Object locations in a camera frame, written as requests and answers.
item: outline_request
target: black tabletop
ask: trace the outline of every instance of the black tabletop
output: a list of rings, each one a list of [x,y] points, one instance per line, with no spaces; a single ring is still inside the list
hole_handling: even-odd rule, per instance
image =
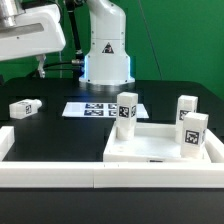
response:
[[[198,83],[136,81],[149,119],[174,124],[177,99],[198,96],[198,112],[223,140],[224,102]],[[0,127],[15,127],[7,161],[102,161],[114,118],[65,118],[67,102],[116,102],[116,93],[80,89],[71,79],[16,78],[0,87]],[[10,119],[8,105],[40,99],[38,114]],[[1,223],[223,223],[223,189],[0,189]]]

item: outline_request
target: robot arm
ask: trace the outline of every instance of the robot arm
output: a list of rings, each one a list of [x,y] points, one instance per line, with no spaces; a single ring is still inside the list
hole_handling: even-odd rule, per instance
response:
[[[134,83],[125,52],[126,16],[109,0],[86,0],[91,20],[91,49],[85,57],[81,86],[116,90]]]
[[[0,61],[44,55],[64,48],[65,38],[56,5],[24,11],[17,5],[15,0],[1,0]]]

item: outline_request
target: white box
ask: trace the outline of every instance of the white box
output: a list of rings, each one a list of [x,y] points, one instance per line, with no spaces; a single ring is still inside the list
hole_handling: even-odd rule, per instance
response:
[[[40,100],[25,99],[9,105],[11,118],[23,119],[30,115],[36,114],[38,108],[42,106]]]
[[[123,92],[117,95],[117,137],[130,140],[134,137],[137,120],[138,94]]]
[[[177,143],[181,144],[183,120],[188,112],[196,112],[198,97],[182,95],[178,98],[176,114],[176,137]]]
[[[208,115],[189,112],[183,122],[181,156],[200,159],[205,150]]]

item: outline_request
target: green wall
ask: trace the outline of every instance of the green wall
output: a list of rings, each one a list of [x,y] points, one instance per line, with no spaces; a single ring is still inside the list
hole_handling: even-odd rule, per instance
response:
[[[127,53],[133,58],[133,75],[139,80],[159,80],[160,73],[149,42],[138,0],[113,0],[127,14]],[[163,80],[186,80],[203,84],[224,99],[224,1],[142,0],[148,29]],[[62,26],[67,45],[62,60],[74,56],[68,16]],[[84,6],[77,10],[81,43],[89,50],[89,16]],[[58,61],[58,53],[48,62]],[[0,63],[6,80],[25,76],[37,66],[34,57]]]

